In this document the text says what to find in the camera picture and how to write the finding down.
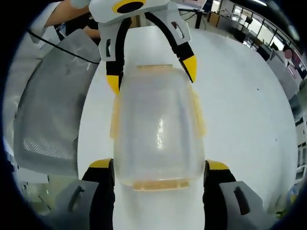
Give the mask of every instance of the person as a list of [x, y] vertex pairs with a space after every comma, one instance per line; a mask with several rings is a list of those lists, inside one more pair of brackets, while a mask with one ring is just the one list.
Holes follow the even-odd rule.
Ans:
[[297, 123], [307, 113], [307, 79], [300, 83], [299, 92], [290, 99], [289, 103]]
[[[56, 44], [59, 42], [59, 38], [53, 26], [65, 23], [88, 12], [88, 6], [81, 9], [74, 8], [71, 0], [50, 3], [30, 25], [29, 30]], [[89, 34], [93, 31], [87, 29], [85, 32]], [[2, 124], [4, 146], [11, 155], [13, 155], [13, 123], [20, 99], [36, 67], [52, 48], [51, 45], [32, 37], [29, 32], [26, 32], [9, 68], [4, 91]]]
[[96, 45], [99, 45], [100, 33], [98, 31], [98, 23], [93, 19], [91, 13], [86, 13], [66, 22], [65, 27], [66, 35], [70, 35], [77, 29], [83, 29]]

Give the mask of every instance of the white tabletop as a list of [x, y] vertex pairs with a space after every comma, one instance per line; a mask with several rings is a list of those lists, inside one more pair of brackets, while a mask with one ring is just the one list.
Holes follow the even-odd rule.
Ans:
[[177, 3], [178, 9], [180, 10], [200, 10], [203, 11], [200, 7], [193, 7], [187, 4], [181, 4], [181, 3]]
[[[200, 97], [207, 126], [204, 138], [206, 158], [227, 164], [236, 179], [250, 186], [268, 209], [295, 182], [296, 131], [288, 100], [276, 76], [257, 52], [206, 31], [191, 29], [191, 37], [190, 44], [198, 60], [198, 76], [192, 86]], [[173, 64], [181, 68], [166, 38], [155, 26], [128, 31], [125, 59], [125, 68], [151, 64]], [[113, 140], [109, 133], [114, 94], [105, 73], [105, 63], [102, 62], [83, 109], [78, 144], [79, 178], [92, 162], [113, 156]], [[202, 179], [176, 195], [164, 194], [160, 199], [165, 199], [163, 205], [152, 203], [154, 208], [142, 206], [133, 191], [122, 188], [118, 182], [115, 194], [115, 230], [123, 229], [122, 226], [129, 229], [133, 223], [127, 224], [127, 221], [136, 218], [153, 221], [150, 223], [153, 227], [147, 229], [157, 229], [155, 225], [163, 221], [165, 223], [159, 225], [159, 229], [173, 229], [170, 223], [175, 221], [174, 218], [186, 220], [186, 225], [176, 229], [187, 229], [191, 224], [195, 226], [193, 229], [203, 229]], [[181, 204], [184, 203], [185, 210], [189, 205], [188, 213], [180, 211], [182, 206], [168, 203], [180, 198], [184, 200]], [[133, 203], [137, 203], [133, 212], [122, 208], [123, 205], [133, 206]], [[176, 211], [175, 217], [168, 208]], [[146, 212], [151, 212], [151, 218], [144, 216]], [[148, 223], [139, 223], [137, 229], [142, 228], [142, 224]]]

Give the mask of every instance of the office chair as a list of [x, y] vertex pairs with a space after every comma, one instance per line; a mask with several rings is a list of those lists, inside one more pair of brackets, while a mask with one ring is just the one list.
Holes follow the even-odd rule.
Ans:
[[[82, 30], [58, 46], [100, 61], [97, 46]], [[57, 48], [43, 59], [23, 93], [14, 123], [14, 157], [20, 167], [78, 176], [80, 120], [97, 66]]]

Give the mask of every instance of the clear plastic lid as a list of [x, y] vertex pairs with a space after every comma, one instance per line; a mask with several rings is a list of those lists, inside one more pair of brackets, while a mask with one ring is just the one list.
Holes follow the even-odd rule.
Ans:
[[204, 171], [198, 125], [183, 70], [142, 67], [125, 76], [118, 96], [116, 178], [135, 190], [187, 187]]

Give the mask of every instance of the black cable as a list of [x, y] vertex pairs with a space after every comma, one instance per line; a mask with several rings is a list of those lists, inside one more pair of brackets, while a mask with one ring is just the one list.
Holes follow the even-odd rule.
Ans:
[[29, 33], [30, 35], [32, 35], [33, 37], [36, 37], [37, 39], [39, 39], [39, 40], [41, 40], [41, 41], [43, 41], [43, 42], [46, 42], [47, 44], [49, 44], [49, 45], [51, 45], [51, 46], [53, 46], [53, 47], [55, 47], [55, 48], [57, 48], [57, 49], [59, 49], [59, 50], [65, 52], [65, 53], [68, 53], [68, 54], [70, 54], [70, 55], [73, 55], [73, 56], [75, 56], [75, 57], [77, 57], [77, 58], [80, 58], [80, 59], [82, 59], [82, 60], [84, 60], [84, 61], [87, 61], [87, 62], [90, 62], [90, 63], [93, 63], [93, 64], [99, 64], [99, 62], [90, 61], [90, 60], [88, 60], [88, 59], [86, 59], [86, 58], [83, 58], [83, 57], [81, 57], [81, 56], [79, 56], [79, 55], [77, 55], [77, 54], [74, 54], [74, 53], [72, 53], [72, 52], [70, 52], [70, 51], [68, 51], [68, 50], [66, 50], [66, 49], [63, 49], [62, 47], [57, 46], [56, 44], [53, 44], [52, 42], [49, 42], [49, 41], [47, 41], [46, 39], [43, 39], [42, 37], [38, 36], [37, 34], [34, 34], [31, 30], [28, 30], [28, 33]]
[[194, 13], [191, 17], [189, 17], [189, 18], [187, 18], [187, 19], [185, 19], [185, 21], [187, 21], [187, 20], [189, 20], [189, 19], [191, 19], [194, 15], [195, 15], [196, 13]]
[[193, 13], [197, 13], [197, 12], [200, 11], [198, 9], [178, 9], [178, 10], [179, 10], [179, 12], [185, 11], [185, 12], [193, 12]]
[[201, 19], [202, 19], [203, 24], [205, 25], [205, 29], [204, 29], [204, 30], [206, 30], [206, 29], [207, 29], [206, 22], [205, 22], [205, 20], [203, 19], [203, 17], [201, 17]]
[[187, 13], [181, 14], [181, 11], [180, 11], [180, 16], [184, 16], [184, 15], [187, 15], [189, 13], [191, 13], [191, 12], [187, 12]]

